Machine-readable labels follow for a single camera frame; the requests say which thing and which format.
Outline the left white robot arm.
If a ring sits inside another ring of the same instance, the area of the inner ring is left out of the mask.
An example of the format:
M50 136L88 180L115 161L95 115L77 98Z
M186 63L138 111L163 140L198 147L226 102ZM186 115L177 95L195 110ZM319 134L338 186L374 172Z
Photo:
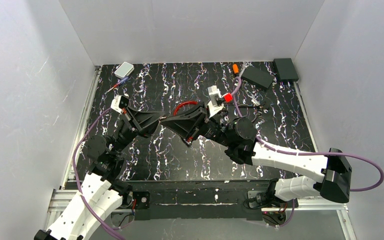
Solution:
M112 211L123 204L132 186L118 178L125 164L121 152L136 137L148 138L156 130L162 111L138 111L129 106L114 107L120 114L113 134L85 136L87 157L91 160L83 181L76 180L77 192L46 230L39 230L36 240L88 240L102 227L116 240L122 240L113 227L105 223Z

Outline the red cable lock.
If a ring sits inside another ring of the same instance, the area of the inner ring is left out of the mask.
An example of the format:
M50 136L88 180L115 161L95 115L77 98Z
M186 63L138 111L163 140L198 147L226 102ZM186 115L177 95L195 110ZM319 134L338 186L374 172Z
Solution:
M189 106L189 105L197 105L198 103L196 101L192 101L192 100L189 100L189 101L184 101L182 103L180 103L175 109L174 109L174 112L173 112L173 116L176 116L177 113L179 112L179 110L185 106Z

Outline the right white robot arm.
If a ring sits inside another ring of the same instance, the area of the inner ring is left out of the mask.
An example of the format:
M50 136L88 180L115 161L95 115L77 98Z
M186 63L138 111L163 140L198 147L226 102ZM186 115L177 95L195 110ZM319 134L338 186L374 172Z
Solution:
M160 123L187 144L202 136L225 146L225 154L239 165L272 167L299 175L272 180L262 196L267 202L305 197L322 197L341 204L350 200L352 167L336 148L318 154L261 143L257 129L248 118L237 117L223 123L218 115L210 116L200 105L166 117Z

